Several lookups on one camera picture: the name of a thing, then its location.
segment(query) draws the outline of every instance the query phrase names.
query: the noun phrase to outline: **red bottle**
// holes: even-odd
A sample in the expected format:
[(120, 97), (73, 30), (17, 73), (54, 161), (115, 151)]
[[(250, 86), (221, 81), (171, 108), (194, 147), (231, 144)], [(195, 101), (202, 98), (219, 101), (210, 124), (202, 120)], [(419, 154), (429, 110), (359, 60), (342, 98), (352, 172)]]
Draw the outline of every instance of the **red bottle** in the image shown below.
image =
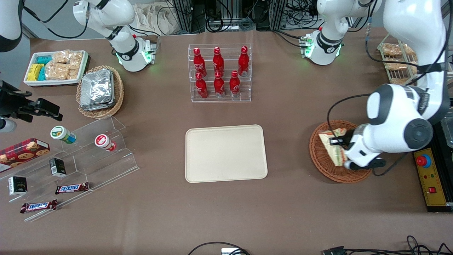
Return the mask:
[(234, 98), (237, 98), (241, 95), (241, 92), (239, 91), (239, 84), (241, 84), (241, 81), (237, 77), (237, 71), (234, 70), (231, 72), (231, 79), (230, 79), (230, 93), (231, 93), (231, 96)]
[(220, 72), (220, 75), (223, 77), (223, 69), (225, 65), (223, 63), (223, 57), (220, 54), (220, 48), (214, 48), (214, 58), (212, 59), (212, 63), (214, 64), (214, 72)]
[(193, 53), (195, 57), (193, 58), (193, 64), (195, 65), (195, 70), (197, 73), (201, 73), (202, 78), (206, 77), (206, 65), (204, 63), (204, 58), (200, 54), (199, 48), (193, 48)]
[(241, 48), (241, 55), (239, 56), (239, 75), (244, 77), (249, 75), (249, 55), (248, 55), (249, 49), (247, 46), (242, 46)]
[(197, 73), (195, 75), (197, 81), (195, 82), (195, 86), (197, 87), (197, 92), (201, 98), (207, 98), (209, 92), (207, 91), (206, 82), (203, 80), (202, 74)]
[(214, 80), (214, 89), (216, 90), (216, 97), (225, 97), (225, 82), (222, 79), (222, 75), (219, 71), (214, 73), (216, 79)]

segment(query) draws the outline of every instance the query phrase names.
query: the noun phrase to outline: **red cookie box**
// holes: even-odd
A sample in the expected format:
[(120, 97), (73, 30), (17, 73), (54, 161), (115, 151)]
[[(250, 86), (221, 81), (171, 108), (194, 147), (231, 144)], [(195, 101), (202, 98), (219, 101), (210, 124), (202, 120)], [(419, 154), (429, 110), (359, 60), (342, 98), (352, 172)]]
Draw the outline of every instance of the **red cookie box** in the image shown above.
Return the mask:
[(0, 151), (0, 172), (50, 152), (48, 143), (30, 138)]

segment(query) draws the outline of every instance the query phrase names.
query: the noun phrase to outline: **brown woven basket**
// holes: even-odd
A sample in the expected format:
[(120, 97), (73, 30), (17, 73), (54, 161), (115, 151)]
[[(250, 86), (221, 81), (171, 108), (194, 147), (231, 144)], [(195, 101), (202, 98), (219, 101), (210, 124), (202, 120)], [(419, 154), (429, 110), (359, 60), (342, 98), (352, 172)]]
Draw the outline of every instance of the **brown woven basket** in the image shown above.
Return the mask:
[[(124, 98), (123, 81), (121, 80), (121, 77), (118, 74), (118, 72), (113, 67), (104, 66), (104, 65), (96, 66), (95, 68), (92, 68), (92, 69), (88, 70), (87, 73), (97, 72), (97, 71), (99, 71), (101, 69), (108, 69), (108, 70), (112, 71), (112, 73), (113, 73), (113, 86), (115, 87), (115, 100), (116, 100), (116, 103), (115, 103), (115, 105), (112, 108), (100, 109), (100, 110), (96, 110), (96, 111), (85, 111), (81, 107), (79, 107), (79, 111), (83, 115), (85, 115), (87, 117), (90, 117), (90, 118), (100, 119), (100, 118), (103, 118), (103, 117), (105, 117), (107, 115), (113, 115), (120, 109), (121, 105), (123, 104), (123, 98)], [(77, 103), (79, 103), (79, 105), (80, 105), (80, 90), (81, 90), (81, 86), (82, 86), (82, 80), (80, 80), (79, 84), (77, 85), (76, 100), (77, 100)]]
[[(332, 126), (332, 129), (353, 129), (357, 127), (357, 125), (344, 120), (331, 120), (330, 125)], [(355, 183), (365, 180), (371, 174), (371, 170), (349, 170), (345, 167), (337, 167), (333, 164), (332, 159), (329, 157), (329, 154), (327, 153), (327, 150), (318, 135), (319, 132), (328, 129), (329, 126), (327, 122), (324, 122), (313, 131), (310, 138), (310, 156), (315, 166), (321, 173), (323, 173), (323, 175), (333, 181), (341, 183)]]

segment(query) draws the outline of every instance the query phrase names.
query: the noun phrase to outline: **aluminum foil package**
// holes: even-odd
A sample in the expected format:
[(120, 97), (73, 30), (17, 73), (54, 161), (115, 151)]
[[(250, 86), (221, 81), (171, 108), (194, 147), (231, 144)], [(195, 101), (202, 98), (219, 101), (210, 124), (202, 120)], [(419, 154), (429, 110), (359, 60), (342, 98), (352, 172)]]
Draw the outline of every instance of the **aluminum foil package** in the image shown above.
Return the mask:
[(113, 73), (107, 69), (83, 76), (80, 107), (85, 111), (110, 108), (115, 105)]

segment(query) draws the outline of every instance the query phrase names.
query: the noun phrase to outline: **black box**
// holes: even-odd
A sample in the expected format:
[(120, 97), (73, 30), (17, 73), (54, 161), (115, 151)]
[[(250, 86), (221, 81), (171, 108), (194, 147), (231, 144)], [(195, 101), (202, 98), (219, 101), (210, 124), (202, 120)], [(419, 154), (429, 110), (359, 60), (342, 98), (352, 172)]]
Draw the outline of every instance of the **black box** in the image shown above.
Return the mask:
[(64, 162), (61, 159), (53, 158), (49, 161), (50, 170), (52, 175), (55, 177), (63, 178), (66, 176), (66, 169), (64, 168)]
[(25, 177), (12, 176), (8, 178), (8, 185), (10, 187), (10, 196), (25, 195), (27, 193), (27, 179)]

